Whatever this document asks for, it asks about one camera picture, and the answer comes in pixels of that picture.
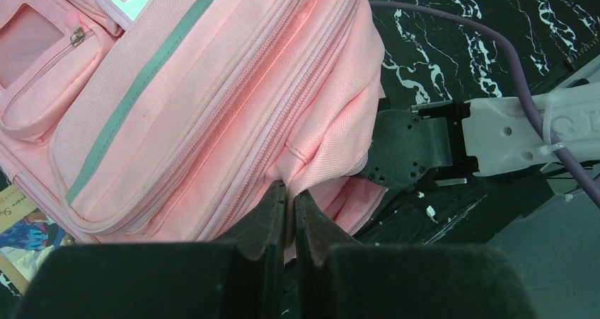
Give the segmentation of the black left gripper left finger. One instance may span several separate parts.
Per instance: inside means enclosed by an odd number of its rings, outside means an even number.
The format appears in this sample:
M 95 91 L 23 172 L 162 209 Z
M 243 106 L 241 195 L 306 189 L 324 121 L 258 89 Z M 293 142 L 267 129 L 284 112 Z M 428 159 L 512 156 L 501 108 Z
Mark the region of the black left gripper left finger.
M 15 318 L 279 318 L 280 181 L 208 243 L 70 245 L 42 264 Z

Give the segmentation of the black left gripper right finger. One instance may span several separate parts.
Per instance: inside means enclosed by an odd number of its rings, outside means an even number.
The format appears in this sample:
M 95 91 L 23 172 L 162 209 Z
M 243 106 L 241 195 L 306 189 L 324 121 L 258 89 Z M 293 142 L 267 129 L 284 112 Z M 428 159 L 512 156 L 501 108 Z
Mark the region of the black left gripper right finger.
M 303 318 L 535 318 L 521 278 L 481 245 L 365 245 L 308 192 L 294 199 Z

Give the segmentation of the pink student backpack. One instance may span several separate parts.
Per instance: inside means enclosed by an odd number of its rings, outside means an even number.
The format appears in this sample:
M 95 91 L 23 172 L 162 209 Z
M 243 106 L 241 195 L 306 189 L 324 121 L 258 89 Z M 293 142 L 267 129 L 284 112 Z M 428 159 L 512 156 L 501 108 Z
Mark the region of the pink student backpack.
M 368 0 L 1 0 L 1 169 L 81 243 L 209 241 L 282 181 L 354 234 Z

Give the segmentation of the orange picture book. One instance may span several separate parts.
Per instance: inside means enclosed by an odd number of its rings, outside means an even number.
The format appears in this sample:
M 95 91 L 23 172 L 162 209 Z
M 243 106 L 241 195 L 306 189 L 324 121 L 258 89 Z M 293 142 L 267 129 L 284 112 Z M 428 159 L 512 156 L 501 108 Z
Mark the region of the orange picture book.
M 75 243 L 15 185 L 1 191 L 1 285 L 21 296 L 58 247 Z

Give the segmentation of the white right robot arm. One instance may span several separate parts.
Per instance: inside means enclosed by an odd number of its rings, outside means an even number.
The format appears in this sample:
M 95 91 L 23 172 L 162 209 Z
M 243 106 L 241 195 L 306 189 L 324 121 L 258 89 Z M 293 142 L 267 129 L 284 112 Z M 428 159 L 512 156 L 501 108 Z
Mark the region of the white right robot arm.
M 580 163 L 599 160 L 599 60 L 567 62 L 570 75 L 534 97 L 541 134 L 517 98 L 476 98 L 414 105 L 380 104 L 371 148 L 359 176 L 389 189 L 420 181 L 465 184 L 558 161 L 568 149 Z

